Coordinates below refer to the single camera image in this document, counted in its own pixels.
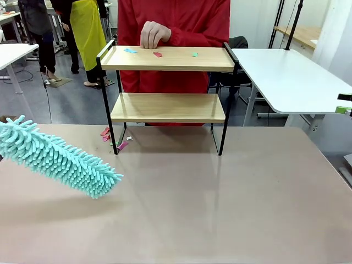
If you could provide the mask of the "person's left hand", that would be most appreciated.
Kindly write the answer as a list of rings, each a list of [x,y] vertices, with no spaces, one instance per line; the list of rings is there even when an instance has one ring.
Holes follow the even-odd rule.
[[[143,49],[155,49],[160,41],[168,42],[172,31],[170,28],[155,21],[147,21],[140,34],[140,47]]]

